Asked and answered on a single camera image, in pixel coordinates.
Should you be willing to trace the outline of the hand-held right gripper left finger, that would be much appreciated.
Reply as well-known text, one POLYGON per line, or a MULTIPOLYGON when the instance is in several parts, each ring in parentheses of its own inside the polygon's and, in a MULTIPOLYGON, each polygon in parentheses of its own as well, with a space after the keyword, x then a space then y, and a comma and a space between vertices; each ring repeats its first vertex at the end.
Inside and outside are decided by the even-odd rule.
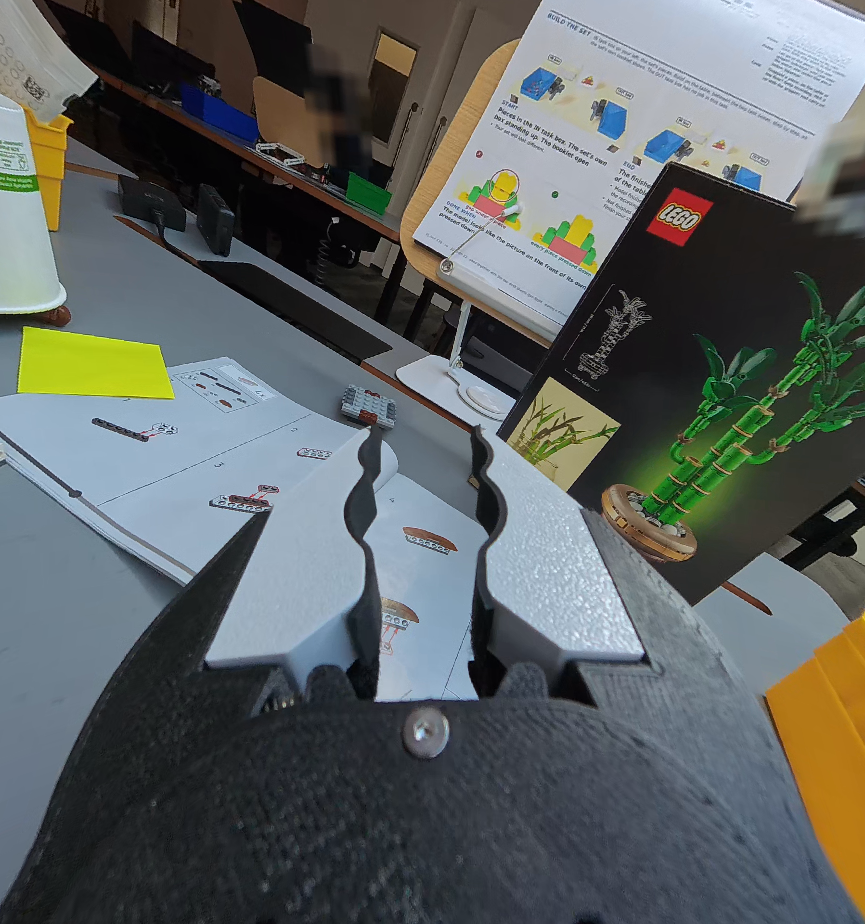
POLYGON ((380 428, 356 432, 268 514, 207 652, 210 668, 277 665, 299 688, 334 665, 375 699, 381 605, 366 533, 376 518, 380 428))

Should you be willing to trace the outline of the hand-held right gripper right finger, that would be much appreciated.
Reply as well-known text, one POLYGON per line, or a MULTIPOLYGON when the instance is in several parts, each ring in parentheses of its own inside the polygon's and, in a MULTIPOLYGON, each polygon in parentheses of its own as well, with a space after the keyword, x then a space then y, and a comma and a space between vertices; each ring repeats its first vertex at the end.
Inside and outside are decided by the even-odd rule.
POLYGON ((470 435, 476 517, 487 534, 473 592, 468 673, 493 695, 516 664, 556 691, 569 664, 639 664, 646 652, 584 509, 501 440, 470 435))

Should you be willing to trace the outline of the yellow plastic bin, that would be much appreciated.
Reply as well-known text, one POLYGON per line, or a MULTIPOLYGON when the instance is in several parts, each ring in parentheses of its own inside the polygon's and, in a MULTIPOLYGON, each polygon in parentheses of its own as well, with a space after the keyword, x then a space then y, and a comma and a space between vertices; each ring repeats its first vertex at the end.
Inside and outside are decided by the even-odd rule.
POLYGON ((865 918, 865 611, 766 701, 819 843, 865 918))
POLYGON ((51 232, 56 232, 60 225, 67 135, 73 121, 65 115, 58 115, 51 122, 44 123, 29 107, 23 106, 23 110, 47 225, 51 232))

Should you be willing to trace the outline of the lego instruction booklet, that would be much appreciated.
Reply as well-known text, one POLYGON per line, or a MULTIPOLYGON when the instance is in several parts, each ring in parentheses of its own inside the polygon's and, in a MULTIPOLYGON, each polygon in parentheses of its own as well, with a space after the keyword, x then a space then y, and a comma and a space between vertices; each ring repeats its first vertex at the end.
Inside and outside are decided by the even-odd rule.
MULTIPOLYGON (((173 399, 0 398, 9 463, 104 538, 185 585, 357 432, 230 359, 169 370, 173 399)), ((382 443, 366 533, 381 603, 377 698, 476 699, 471 593, 484 530, 382 443)))

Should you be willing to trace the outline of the grey brown lego base assembly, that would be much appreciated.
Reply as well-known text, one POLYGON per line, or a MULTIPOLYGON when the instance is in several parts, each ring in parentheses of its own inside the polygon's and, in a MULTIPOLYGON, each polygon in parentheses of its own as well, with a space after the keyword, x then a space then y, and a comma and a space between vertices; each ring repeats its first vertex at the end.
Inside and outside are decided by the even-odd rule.
POLYGON ((346 387, 341 400, 341 413, 346 418, 392 430, 396 423, 395 402, 358 385, 346 387))

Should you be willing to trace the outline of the black lego set box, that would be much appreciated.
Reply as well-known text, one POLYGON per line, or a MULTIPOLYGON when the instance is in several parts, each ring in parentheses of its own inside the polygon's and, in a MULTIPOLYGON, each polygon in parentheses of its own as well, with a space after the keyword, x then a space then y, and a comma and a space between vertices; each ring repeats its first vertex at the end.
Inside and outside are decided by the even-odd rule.
POLYGON ((664 168, 500 435, 697 603, 865 474, 865 236, 664 168))

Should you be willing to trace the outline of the wooden document stand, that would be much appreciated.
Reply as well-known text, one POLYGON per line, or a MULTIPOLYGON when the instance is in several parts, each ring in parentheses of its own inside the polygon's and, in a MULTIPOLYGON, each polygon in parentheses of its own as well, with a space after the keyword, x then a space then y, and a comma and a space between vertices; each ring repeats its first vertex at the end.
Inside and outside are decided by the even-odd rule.
POLYGON ((396 383, 466 427, 501 422, 515 403, 508 395, 462 368, 460 353, 471 308, 479 308, 544 348, 552 344, 561 330, 557 323, 526 306, 512 304, 508 294, 457 265, 454 255, 443 258, 417 244, 413 238, 416 228, 444 189, 518 44, 518 39, 504 44, 479 69, 451 127, 419 179, 403 213, 400 229, 403 257, 426 278, 426 282, 438 285, 460 301, 460 317, 449 359, 429 355, 404 365, 395 373, 396 383))

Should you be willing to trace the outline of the yellow paper sheet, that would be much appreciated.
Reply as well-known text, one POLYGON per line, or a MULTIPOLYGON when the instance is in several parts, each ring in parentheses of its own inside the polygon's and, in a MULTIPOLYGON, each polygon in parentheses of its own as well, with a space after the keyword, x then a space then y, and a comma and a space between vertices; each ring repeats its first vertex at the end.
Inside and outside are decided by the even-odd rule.
POLYGON ((158 345, 30 326, 23 329, 17 391, 20 394, 174 398, 158 345))

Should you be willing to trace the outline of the black rectangular device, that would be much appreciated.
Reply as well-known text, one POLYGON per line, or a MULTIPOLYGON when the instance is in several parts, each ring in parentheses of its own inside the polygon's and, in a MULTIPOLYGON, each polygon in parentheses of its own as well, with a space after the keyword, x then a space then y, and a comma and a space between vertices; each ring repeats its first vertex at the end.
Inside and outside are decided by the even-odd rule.
POLYGON ((198 186, 195 222, 213 254, 221 257, 230 255, 235 215, 222 195, 209 184, 198 186))

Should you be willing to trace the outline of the green storage bin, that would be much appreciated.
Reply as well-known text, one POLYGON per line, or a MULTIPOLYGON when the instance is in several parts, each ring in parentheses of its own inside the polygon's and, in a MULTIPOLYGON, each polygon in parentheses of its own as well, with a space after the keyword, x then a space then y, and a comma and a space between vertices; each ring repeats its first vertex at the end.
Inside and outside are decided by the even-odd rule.
POLYGON ((391 199, 391 191, 362 178, 354 171, 349 172, 346 184, 347 202, 380 216, 385 214, 391 199))

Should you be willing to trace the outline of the black power adapter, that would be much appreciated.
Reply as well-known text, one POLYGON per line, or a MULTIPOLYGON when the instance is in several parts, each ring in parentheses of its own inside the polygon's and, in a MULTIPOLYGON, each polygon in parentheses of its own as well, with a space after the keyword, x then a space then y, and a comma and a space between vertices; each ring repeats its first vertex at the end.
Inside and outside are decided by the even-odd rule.
POLYGON ((125 175, 119 175, 117 181, 123 214, 164 229, 185 231, 186 212, 175 193, 157 184, 125 175))

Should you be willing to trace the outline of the white paper cup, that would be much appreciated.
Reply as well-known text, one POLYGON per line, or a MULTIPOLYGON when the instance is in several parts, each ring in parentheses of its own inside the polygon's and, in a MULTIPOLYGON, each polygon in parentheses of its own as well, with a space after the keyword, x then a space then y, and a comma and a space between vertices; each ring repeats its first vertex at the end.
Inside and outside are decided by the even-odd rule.
POLYGON ((0 94, 0 314, 65 304, 22 107, 0 94))

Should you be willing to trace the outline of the blue storage bin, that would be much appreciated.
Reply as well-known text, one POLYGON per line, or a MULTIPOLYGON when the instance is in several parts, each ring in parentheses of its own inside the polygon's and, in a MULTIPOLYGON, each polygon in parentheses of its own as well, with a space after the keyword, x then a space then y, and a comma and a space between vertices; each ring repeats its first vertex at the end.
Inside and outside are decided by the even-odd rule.
POLYGON ((180 82, 180 92, 183 110, 191 116, 251 145, 258 141, 258 123, 253 116, 185 81, 180 82))

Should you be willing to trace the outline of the plywood chair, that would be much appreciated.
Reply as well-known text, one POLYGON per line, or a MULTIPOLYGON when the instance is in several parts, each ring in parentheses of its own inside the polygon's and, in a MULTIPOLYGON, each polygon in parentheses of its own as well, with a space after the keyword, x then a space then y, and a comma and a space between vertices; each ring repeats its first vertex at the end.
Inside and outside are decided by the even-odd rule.
POLYGON ((320 152, 319 133, 305 98, 263 76, 254 77, 252 89, 262 140, 310 158, 315 164, 320 152))

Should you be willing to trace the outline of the printed task instruction sheet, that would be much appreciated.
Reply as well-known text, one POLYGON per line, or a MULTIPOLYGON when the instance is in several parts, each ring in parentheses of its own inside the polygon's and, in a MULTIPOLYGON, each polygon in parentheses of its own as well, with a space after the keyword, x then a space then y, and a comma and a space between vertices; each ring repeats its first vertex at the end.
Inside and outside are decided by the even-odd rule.
POLYGON ((785 201, 865 86, 832 2, 542 2, 413 238, 552 340, 666 167, 785 201))

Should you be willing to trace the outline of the beige printed paper bag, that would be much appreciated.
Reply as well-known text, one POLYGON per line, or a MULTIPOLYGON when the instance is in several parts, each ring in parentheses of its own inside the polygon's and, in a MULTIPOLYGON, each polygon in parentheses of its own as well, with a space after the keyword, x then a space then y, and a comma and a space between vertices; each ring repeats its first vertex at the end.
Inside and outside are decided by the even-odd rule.
POLYGON ((98 80, 31 1, 0 1, 0 93, 54 121, 98 80))

